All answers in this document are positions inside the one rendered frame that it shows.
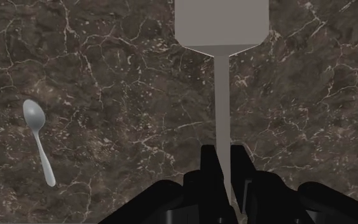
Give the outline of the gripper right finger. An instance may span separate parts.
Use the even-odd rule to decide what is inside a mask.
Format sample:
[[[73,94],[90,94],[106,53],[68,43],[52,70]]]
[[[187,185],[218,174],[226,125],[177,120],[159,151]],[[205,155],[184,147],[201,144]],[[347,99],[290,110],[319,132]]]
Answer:
[[[289,188],[272,172],[258,171],[242,145],[232,145],[231,185],[247,224],[358,224],[358,201],[322,183]]]

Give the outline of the silver spoon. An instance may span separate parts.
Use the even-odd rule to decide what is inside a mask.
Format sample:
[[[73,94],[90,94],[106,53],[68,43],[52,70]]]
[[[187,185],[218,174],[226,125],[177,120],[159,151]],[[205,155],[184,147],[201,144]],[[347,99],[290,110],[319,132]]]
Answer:
[[[53,187],[56,185],[55,175],[39,138],[39,131],[43,128],[46,121],[45,113],[38,103],[30,99],[24,101],[22,108],[25,122],[31,129],[39,150],[45,181],[48,186]]]

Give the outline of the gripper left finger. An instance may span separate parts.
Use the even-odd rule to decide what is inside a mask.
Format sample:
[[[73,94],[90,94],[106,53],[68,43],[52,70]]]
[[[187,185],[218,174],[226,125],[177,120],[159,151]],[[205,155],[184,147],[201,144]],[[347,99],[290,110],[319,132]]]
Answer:
[[[183,184],[155,182],[98,224],[238,224],[213,145],[203,145],[200,168]]]

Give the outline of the grey spatula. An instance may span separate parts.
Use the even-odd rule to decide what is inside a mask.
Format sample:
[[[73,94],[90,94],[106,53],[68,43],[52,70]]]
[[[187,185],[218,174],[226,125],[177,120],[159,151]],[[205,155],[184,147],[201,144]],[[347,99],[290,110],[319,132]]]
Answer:
[[[214,59],[216,149],[231,197],[229,58],[267,37],[269,0],[174,0],[175,38]]]

